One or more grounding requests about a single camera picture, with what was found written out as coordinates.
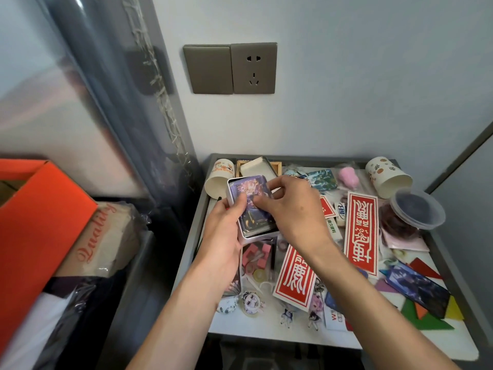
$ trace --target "hand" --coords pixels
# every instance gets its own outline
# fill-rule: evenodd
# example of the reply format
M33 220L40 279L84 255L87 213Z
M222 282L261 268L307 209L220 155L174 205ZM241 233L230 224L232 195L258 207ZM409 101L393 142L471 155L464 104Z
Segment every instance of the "hand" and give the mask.
M332 243L318 190L288 175L270 180L267 186L279 188L274 199L256 196L253 203L272 214L281 234L297 251L305 257L312 245Z
M207 217L204 237L194 262L209 273L211 283L218 283L224 291L235 277L240 262L237 220L247 207L247 196L242 193L228 208L226 199L219 200Z

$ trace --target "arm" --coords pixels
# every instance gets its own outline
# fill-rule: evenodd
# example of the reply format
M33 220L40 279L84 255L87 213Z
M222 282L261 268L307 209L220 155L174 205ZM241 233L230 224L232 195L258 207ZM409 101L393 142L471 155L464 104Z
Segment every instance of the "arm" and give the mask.
M305 180L286 175L269 182L281 187L274 200L256 197L287 241L322 279L354 329L363 349L380 369L458 369L412 326L347 260L334 244L319 193Z
M217 304L238 269L236 221L246 202L242 195L226 211L227 201L218 201L207 218L197 257L127 369L195 367Z

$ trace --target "gray wall plate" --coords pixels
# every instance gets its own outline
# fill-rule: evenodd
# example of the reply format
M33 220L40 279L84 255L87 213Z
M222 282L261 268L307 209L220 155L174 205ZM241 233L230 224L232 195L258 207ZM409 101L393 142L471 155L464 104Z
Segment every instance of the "gray wall plate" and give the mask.
M194 93L233 94L229 45L185 45L183 54Z
M276 91L277 43L231 44L233 87L236 94Z

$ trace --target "patterned paper cup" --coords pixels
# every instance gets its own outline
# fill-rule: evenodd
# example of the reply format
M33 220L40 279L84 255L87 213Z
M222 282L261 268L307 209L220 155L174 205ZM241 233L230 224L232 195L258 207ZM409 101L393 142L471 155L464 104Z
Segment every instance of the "patterned paper cup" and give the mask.
M378 195L383 199L391 198L399 188L410 187L413 184L413 178L386 157L370 160L366 164L366 172Z
M235 177L235 165L226 158L221 158L214 163L213 169L206 180L204 188L207 195L213 199L226 197L228 179Z

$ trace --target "forearm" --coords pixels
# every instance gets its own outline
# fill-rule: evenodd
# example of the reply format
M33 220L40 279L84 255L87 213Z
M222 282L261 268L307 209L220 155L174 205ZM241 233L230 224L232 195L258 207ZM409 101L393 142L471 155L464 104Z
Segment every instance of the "forearm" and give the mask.
M313 244L305 257L379 369L451 369L455 364L413 327L333 245Z
M205 267L192 264L128 369L195 367L223 292Z

